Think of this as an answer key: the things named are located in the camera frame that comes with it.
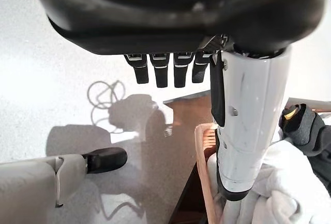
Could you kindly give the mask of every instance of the white cloth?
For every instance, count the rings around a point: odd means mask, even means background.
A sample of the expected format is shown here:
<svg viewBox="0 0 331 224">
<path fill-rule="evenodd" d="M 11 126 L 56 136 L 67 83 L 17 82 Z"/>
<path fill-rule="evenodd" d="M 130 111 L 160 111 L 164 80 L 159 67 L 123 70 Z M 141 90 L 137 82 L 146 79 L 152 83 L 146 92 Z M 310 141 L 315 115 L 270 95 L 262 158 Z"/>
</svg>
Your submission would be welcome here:
<svg viewBox="0 0 331 224">
<path fill-rule="evenodd" d="M 247 197 L 226 202 L 220 223 L 331 224 L 331 199 L 307 157 L 282 140 L 269 147 Z"/>
</svg>

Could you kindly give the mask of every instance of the robotic hand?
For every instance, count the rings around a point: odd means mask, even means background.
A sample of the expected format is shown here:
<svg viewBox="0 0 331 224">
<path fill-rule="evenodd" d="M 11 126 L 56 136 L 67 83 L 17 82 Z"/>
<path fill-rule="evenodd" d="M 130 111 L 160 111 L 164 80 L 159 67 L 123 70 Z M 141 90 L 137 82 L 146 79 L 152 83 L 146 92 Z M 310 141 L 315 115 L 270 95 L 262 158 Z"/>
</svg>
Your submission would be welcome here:
<svg viewBox="0 0 331 224">
<path fill-rule="evenodd" d="M 228 200 L 252 187 L 278 122 L 290 44 L 318 25 L 324 0 L 41 0 L 54 29 L 100 55 L 124 54 L 138 83 L 149 54 L 158 87 L 193 83 L 210 62 L 218 185 Z"/>
</svg>

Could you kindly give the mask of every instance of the gray speckled floor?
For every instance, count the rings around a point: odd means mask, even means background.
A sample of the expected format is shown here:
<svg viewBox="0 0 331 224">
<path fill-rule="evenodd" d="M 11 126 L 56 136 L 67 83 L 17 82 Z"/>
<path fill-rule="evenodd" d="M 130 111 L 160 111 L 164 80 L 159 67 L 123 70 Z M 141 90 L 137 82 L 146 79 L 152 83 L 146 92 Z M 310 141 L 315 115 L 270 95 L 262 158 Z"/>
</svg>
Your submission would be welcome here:
<svg viewBox="0 0 331 224">
<path fill-rule="evenodd" d="M 169 76 L 170 87 L 157 89 L 150 66 L 150 84 L 137 85 L 121 56 L 93 55 L 61 38 L 38 0 L 0 0 L 0 8 L 0 162 L 123 147 L 127 165 L 89 175 L 49 223 L 167 223 L 194 164 L 194 126 L 207 119 L 188 113 L 190 121 L 171 129 L 174 113 L 162 101 L 207 90 L 208 80 L 193 85 L 189 72 L 186 88 L 175 89 Z M 294 45 L 292 97 L 331 100 L 327 9 L 318 30 Z M 94 110 L 103 129 L 95 127 L 87 89 L 117 80 L 121 100 Z M 96 84 L 92 102 L 110 101 L 109 89 L 97 97 L 105 89 Z"/>
</svg>

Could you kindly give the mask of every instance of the metal screw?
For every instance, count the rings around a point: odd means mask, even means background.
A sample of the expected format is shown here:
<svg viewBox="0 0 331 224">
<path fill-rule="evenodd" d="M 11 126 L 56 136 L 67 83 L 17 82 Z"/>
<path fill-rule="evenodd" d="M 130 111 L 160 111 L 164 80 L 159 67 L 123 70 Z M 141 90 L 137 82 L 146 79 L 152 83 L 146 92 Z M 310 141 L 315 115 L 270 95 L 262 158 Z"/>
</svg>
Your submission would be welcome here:
<svg viewBox="0 0 331 224">
<path fill-rule="evenodd" d="M 228 69 L 228 61 L 226 59 L 224 59 L 223 61 L 223 70 L 227 70 Z"/>
<path fill-rule="evenodd" d="M 236 110 L 234 107 L 231 107 L 230 114 L 231 116 L 238 116 L 238 110 Z"/>
</svg>

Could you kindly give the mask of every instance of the white towel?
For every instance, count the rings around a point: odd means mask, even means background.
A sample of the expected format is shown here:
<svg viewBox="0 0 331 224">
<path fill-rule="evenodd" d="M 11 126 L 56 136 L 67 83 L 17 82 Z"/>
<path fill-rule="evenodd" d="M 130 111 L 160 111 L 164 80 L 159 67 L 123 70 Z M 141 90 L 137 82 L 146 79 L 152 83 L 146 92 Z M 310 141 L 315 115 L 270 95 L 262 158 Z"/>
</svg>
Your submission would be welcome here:
<svg viewBox="0 0 331 224">
<path fill-rule="evenodd" d="M 209 172 L 215 157 L 208 161 Z M 269 147 L 247 197 L 238 202 L 226 202 L 220 223 L 331 224 L 331 199 L 314 175 L 307 157 L 282 140 Z"/>
</svg>

